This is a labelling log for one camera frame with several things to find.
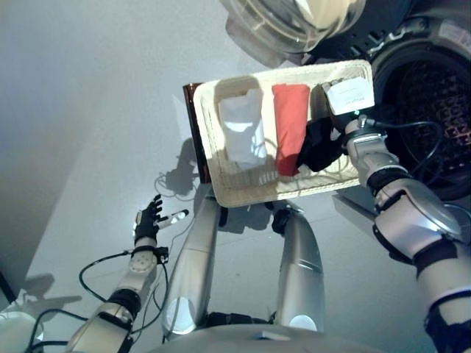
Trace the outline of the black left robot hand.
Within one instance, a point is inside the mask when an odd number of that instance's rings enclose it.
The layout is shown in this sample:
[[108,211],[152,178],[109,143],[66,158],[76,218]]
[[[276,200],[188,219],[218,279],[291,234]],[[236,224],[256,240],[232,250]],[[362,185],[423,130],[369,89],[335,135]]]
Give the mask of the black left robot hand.
[[133,228],[135,247],[149,244],[156,245],[159,231],[176,224],[189,215],[187,209],[168,215],[161,215],[162,210],[162,196],[157,194],[145,209],[138,211]]

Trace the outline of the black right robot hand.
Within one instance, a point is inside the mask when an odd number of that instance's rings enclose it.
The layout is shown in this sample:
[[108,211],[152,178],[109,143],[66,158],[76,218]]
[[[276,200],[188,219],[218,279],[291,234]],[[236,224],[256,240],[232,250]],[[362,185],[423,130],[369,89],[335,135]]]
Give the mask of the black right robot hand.
[[333,126],[344,132],[346,125],[354,119],[354,112],[375,105],[372,84],[363,77],[325,82],[321,85],[330,111]]

